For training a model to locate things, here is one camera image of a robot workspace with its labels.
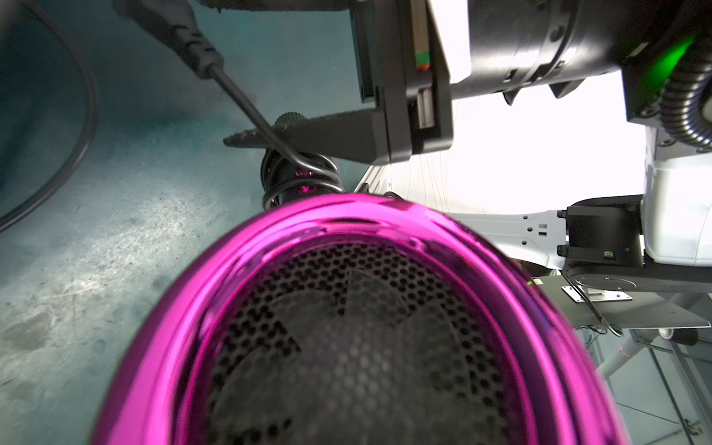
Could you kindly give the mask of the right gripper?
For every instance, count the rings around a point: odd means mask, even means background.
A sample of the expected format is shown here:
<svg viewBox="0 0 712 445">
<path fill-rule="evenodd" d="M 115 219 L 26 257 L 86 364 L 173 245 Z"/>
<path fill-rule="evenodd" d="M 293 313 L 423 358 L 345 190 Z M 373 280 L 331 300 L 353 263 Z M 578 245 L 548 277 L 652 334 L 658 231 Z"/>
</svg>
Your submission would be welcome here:
<svg viewBox="0 0 712 445">
<path fill-rule="evenodd" d="M 349 3 L 361 98 L 372 109 L 276 124 L 291 148 L 370 165 L 454 142 L 450 72 L 426 1 Z"/>
</svg>

